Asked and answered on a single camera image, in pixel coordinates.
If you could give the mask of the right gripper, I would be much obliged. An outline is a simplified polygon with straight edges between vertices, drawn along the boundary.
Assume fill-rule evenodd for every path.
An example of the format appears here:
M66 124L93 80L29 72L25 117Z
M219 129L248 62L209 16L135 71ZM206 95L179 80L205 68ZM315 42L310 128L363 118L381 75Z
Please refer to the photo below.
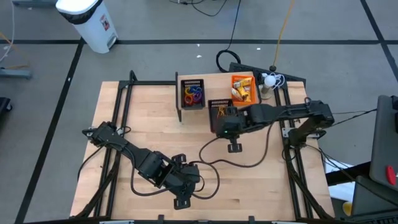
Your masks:
M239 135L244 133L244 129L248 127L246 116L250 106L237 108L235 106L227 106L215 121L216 136L218 138L228 139L229 153L238 153L243 151L243 147L237 142Z

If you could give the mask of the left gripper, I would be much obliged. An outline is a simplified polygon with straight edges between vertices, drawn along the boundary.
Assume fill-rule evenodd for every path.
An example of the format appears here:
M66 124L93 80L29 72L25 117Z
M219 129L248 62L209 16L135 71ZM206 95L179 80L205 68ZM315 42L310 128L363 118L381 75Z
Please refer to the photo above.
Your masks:
M187 163L185 154L172 157L172 171L166 178L166 187L175 195L174 209L190 207L190 199L200 182L200 172L196 164Z

